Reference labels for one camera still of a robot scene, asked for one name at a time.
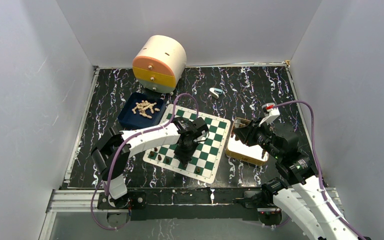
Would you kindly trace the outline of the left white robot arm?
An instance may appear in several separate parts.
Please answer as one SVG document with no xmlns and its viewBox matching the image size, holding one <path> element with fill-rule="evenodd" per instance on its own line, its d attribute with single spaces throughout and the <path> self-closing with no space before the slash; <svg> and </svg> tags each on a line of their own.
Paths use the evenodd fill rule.
<svg viewBox="0 0 384 240">
<path fill-rule="evenodd" d="M 90 153 L 103 181 L 104 194 L 110 196 L 115 207 L 124 208 L 130 200 L 123 176 L 128 159 L 153 148 L 175 145 L 174 157 L 185 167 L 208 133 L 209 126 L 202 117 L 193 121 L 174 117 L 139 130 L 110 128 Z"/>
</svg>

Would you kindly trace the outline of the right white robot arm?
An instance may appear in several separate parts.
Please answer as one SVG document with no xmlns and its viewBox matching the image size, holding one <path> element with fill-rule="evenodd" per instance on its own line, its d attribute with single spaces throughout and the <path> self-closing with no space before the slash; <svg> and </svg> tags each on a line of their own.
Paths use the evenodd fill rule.
<svg viewBox="0 0 384 240">
<path fill-rule="evenodd" d="M 279 207 L 313 240 L 364 240 L 345 220 L 324 188 L 316 164 L 299 148 L 299 136 L 285 124 L 272 128 L 256 120 L 237 123 L 235 139 L 248 147 L 259 146 L 272 156 L 282 178 L 261 186 L 256 196 L 268 207 Z"/>
</svg>

